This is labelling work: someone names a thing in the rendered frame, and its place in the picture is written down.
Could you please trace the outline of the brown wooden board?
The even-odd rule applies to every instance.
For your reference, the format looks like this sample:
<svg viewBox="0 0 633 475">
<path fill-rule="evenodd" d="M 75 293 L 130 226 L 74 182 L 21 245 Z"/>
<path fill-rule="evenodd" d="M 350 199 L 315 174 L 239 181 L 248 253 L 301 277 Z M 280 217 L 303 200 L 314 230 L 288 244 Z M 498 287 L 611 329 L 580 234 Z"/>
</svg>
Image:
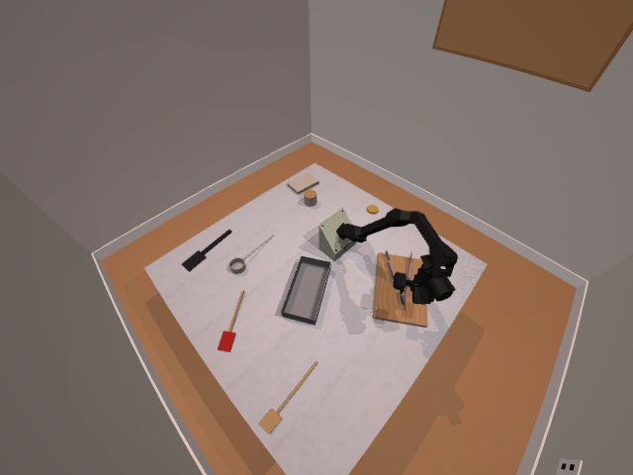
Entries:
<svg viewBox="0 0 633 475">
<path fill-rule="evenodd" d="M 394 274 L 402 272 L 408 274 L 411 263 L 409 280 L 413 280 L 417 269 L 421 267 L 423 260 L 388 254 Z M 409 265 L 408 265 L 409 264 Z M 376 269 L 376 284 L 374 298 L 373 319 L 381 319 L 390 322 L 415 325 L 427 328 L 427 304 L 415 304 L 412 301 L 412 292 L 407 286 L 406 302 L 402 305 L 400 292 L 393 287 L 394 279 L 388 266 L 388 259 L 384 253 L 378 254 L 378 266 Z M 406 309 L 404 309 L 404 307 Z"/>
</svg>

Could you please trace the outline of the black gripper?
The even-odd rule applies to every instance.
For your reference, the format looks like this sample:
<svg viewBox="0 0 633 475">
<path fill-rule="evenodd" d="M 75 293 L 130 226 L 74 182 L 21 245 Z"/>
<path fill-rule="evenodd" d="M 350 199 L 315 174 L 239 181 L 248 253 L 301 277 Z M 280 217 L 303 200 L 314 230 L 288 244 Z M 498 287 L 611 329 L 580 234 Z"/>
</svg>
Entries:
<svg viewBox="0 0 633 475">
<path fill-rule="evenodd" d="M 393 287 L 394 287 L 394 288 L 396 288 L 396 289 L 398 289 L 398 290 L 401 290 L 401 291 L 400 291 L 400 294 L 402 295 L 402 293 L 403 293 L 403 291 L 404 291 L 404 289 L 405 289 L 405 286 L 410 287 L 412 284 L 418 284 L 419 286 L 423 286 L 423 285 L 427 284 L 427 282 L 426 282 L 426 281 L 423 281 L 423 280 L 419 277 L 419 275 L 418 275 L 418 270 L 419 270 L 419 268 L 417 269 L 417 273 L 416 273 L 416 274 L 414 274 L 414 278 L 413 278 L 413 280 L 407 280 L 407 279 L 406 279 L 406 274 L 405 274 L 405 273 L 402 273 L 402 272 L 397 272 L 397 273 L 394 275 L 394 286 L 393 286 Z M 428 284 L 427 284 L 427 285 L 428 285 Z"/>
</svg>

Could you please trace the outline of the grey cylinder with brown lid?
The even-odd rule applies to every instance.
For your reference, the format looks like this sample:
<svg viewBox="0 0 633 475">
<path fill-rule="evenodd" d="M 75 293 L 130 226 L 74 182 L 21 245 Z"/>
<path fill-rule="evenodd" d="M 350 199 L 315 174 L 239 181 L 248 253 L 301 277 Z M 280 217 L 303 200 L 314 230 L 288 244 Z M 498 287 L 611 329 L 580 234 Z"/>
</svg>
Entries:
<svg viewBox="0 0 633 475">
<path fill-rule="evenodd" d="M 317 203 L 317 192 L 315 190 L 307 190 L 304 193 L 305 205 L 312 207 Z"/>
</svg>

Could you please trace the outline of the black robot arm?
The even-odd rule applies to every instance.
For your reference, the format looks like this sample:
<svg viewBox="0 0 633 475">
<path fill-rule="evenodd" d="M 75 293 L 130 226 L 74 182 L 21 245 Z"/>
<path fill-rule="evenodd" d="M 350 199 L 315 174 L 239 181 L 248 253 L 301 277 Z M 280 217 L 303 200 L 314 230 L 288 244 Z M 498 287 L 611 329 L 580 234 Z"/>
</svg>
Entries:
<svg viewBox="0 0 633 475">
<path fill-rule="evenodd" d="M 419 277 L 426 281 L 428 285 L 419 286 L 418 284 L 412 284 L 410 286 L 412 301 L 415 304 L 430 304 L 434 299 L 437 302 L 441 302 L 450 298 L 455 291 L 455 287 L 448 280 L 448 277 L 451 277 L 458 255 L 441 240 L 424 214 L 394 208 L 384 218 L 369 225 L 358 227 L 342 223 L 336 232 L 343 240 L 348 238 L 352 241 L 363 242 L 367 241 L 367 236 L 381 230 L 389 227 L 403 227 L 408 224 L 415 224 L 427 242 L 429 249 L 429 255 L 420 257 L 423 263 L 418 270 Z M 441 269 L 441 266 L 445 266 L 445 269 Z"/>
</svg>

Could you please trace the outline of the red spatula with wooden handle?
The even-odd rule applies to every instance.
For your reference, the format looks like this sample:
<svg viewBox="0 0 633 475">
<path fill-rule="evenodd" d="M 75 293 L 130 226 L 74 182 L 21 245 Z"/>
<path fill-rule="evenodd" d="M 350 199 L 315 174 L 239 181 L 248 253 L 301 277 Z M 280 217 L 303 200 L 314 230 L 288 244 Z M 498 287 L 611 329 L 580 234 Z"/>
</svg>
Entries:
<svg viewBox="0 0 633 475">
<path fill-rule="evenodd" d="M 230 324 L 229 332 L 224 331 L 223 335 L 222 335 L 222 337 L 220 339 L 221 342 L 220 342 L 220 345 L 219 345 L 218 349 L 221 350 L 221 351 L 230 352 L 230 350 L 231 350 L 232 344 L 234 342 L 234 336 L 235 336 L 235 332 L 231 332 L 231 329 L 233 327 L 233 324 L 235 322 L 237 313 L 239 311 L 239 305 L 241 303 L 243 294 L 244 294 L 244 290 L 242 290 L 241 295 L 239 297 L 238 306 L 237 306 L 237 309 L 235 310 L 232 322 Z"/>
</svg>

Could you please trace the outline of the brown flat board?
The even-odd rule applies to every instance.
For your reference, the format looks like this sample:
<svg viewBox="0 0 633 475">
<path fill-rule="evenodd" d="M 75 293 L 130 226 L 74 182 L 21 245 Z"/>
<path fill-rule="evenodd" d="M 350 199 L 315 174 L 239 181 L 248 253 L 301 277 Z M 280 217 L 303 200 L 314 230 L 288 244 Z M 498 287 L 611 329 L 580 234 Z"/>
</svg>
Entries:
<svg viewBox="0 0 633 475">
<path fill-rule="evenodd" d="M 305 173 L 287 182 L 287 185 L 298 195 L 318 184 L 319 180 L 312 176 L 310 173 Z"/>
</svg>

